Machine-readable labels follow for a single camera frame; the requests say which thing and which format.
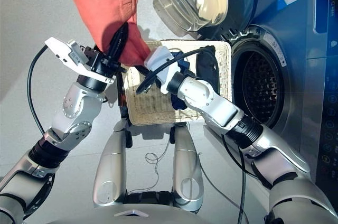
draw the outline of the silver robot arm segment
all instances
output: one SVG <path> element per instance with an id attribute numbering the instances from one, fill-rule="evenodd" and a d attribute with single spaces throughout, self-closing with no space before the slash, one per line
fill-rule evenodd
<path id="1" fill-rule="evenodd" d="M 306 161 L 279 135 L 216 94 L 208 82 L 187 77 L 179 70 L 167 76 L 170 80 L 160 76 L 161 82 L 168 82 L 163 93 L 177 95 L 200 112 L 212 129 L 232 139 L 262 184 L 271 189 L 266 223 L 338 223 L 329 200 L 311 181 Z"/>

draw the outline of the orange towel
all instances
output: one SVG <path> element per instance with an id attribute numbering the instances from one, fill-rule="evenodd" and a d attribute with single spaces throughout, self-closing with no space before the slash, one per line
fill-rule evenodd
<path id="1" fill-rule="evenodd" d="M 137 27 L 138 0 L 73 0 L 96 45 L 107 52 L 115 32 L 128 21 L 129 36 L 119 62 L 127 66 L 143 65 L 150 49 Z"/>

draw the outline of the black joint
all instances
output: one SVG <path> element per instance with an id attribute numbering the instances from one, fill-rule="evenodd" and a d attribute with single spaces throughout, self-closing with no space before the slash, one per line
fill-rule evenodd
<path id="1" fill-rule="evenodd" d="M 99 93 L 103 92 L 107 86 L 107 84 L 102 81 L 99 81 L 99 80 L 96 80 L 96 79 L 93 79 L 91 77 L 87 77 L 84 75 L 79 75 L 77 82 L 81 84 L 82 86 L 86 88 L 90 88 Z"/>
<path id="2" fill-rule="evenodd" d="M 176 129 L 176 126 L 173 126 L 170 128 L 170 134 L 169 134 L 170 144 L 175 144 L 175 129 Z"/>
<path id="3" fill-rule="evenodd" d="M 270 212 L 268 215 L 264 217 L 264 223 L 265 224 L 284 224 L 283 219 L 275 218 L 275 215 L 273 212 Z"/>
<path id="4" fill-rule="evenodd" d="M 60 149 L 44 139 L 40 139 L 30 150 L 29 157 L 38 165 L 54 169 L 67 157 L 69 151 Z"/>
<path id="5" fill-rule="evenodd" d="M 231 138 L 241 149 L 250 146 L 263 132 L 263 126 L 252 118 L 244 115 L 235 127 L 228 131 L 227 136 Z"/>
<path id="6" fill-rule="evenodd" d="M 286 174 L 280 176 L 279 178 L 277 178 L 274 181 L 273 186 L 275 186 L 277 183 L 280 183 L 282 181 L 293 180 L 296 177 L 298 177 L 298 175 L 295 172 L 286 173 Z"/>
<path id="7" fill-rule="evenodd" d="M 167 91 L 177 96 L 177 92 L 186 76 L 180 72 L 176 72 L 167 86 Z"/>

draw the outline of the wicker basket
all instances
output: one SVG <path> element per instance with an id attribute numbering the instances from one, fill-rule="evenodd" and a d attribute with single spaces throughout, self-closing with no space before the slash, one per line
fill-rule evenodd
<path id="1" fill-rule="evenodd" d="M 231 100 L 231 47 L 227 42 L 219 41 L 187 41 L 164 40 L 147 42 L 150 49 L 158 46 L 166 46 L 170 51 L 188 52 L 207 45 L 213 45 L 216 49 L 216 58 L 220 70 L 220 94 Z M 186 58 L 190 62 L 190 70 L 195 72 L 196 56 Z M 148 93 L 136 94 L 136 89 L 144 80 L 134 67 L 130 67 L 124 77 L 124 88 L 129 111 L 129 118 L 133 125 L 150 125 L 173 122 L 189 122 L 201 119 L 202 116 L 189 108 L 174 110 L 170 95 L 164 95 L 152 85 Z"/>

